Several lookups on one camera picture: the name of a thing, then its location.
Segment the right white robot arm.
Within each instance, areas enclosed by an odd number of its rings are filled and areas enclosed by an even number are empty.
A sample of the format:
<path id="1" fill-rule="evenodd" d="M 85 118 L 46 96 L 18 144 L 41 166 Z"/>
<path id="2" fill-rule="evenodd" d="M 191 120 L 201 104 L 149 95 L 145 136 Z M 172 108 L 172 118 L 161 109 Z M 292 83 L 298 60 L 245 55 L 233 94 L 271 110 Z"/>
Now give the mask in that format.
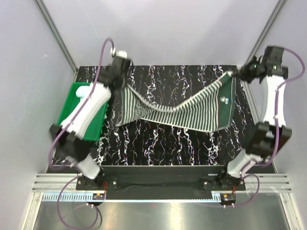
<path id="1" fill-rule="evenodd" d="M 242 151 L 218 177 L 218 185 L 224 190 L 240 183 L 243 175 L 254 165 L 270 165 L 292 135 L 283 115 L 283 96 L 288 78 L 288 68 L 282 65 L 283 52 L 283 47 L 268 46 L 261 58 L 253 57 L 235 74 L 247 83 L 259 79 L 262 104 L 259 121 Z"/>

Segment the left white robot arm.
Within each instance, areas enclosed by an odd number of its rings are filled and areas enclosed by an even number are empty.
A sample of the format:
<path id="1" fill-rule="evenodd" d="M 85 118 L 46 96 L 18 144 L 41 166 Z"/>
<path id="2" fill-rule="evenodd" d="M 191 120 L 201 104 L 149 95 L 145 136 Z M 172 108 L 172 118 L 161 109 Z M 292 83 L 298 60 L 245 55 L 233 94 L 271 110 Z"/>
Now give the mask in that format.
<path id="1" fill-rule="evenodd" d="M 90 147 L 84 141 L 84 135 L 96 114 L 105 105 L 116 90 L 123 88 L 131 59 L 122 52 L 113 57 L 106 70 L 97 72 L 97 79 L 89 86 L 88 92 L 74 110 L 59 126 L 49 129 L 54 139 L 54 147 L 87 177 L 87 184 L 94 190 L 103 186 L 103 173 L 90 155 Z"/>

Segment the light blue towel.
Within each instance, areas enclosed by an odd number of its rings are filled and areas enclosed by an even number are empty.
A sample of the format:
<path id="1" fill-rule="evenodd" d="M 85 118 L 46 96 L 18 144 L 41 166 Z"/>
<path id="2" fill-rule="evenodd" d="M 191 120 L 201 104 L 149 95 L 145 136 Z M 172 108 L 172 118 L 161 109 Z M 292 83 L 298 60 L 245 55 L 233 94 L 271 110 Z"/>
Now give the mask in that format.
<path id="1" fill-rule="evenodd" d="M 80 86 L 76 90 L 75 95 L 76 95 L 77 98 L 82 99 L 84 97 L 87 97 L 89 95 L 90 91 L 91 91 L 91 87 L 90 86 L 83 85 L 83 86 Z"/>

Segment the striped green white towel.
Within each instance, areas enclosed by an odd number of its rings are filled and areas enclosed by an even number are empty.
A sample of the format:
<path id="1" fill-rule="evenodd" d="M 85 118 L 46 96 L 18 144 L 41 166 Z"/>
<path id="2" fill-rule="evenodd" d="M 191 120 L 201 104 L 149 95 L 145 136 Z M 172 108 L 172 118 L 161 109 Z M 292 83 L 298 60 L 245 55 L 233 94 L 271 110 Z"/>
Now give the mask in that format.
<path id="1" fill-rule="evenodd" d="M 226 71 L 209 86 L 175 107 L 153 104 L 130 85 L 122 90 L 121 98 L 121 120 L 117 126 L 142 119 L 199 132 L 215 132 L 231 125 L 236 78 L 232 71 Z"/>

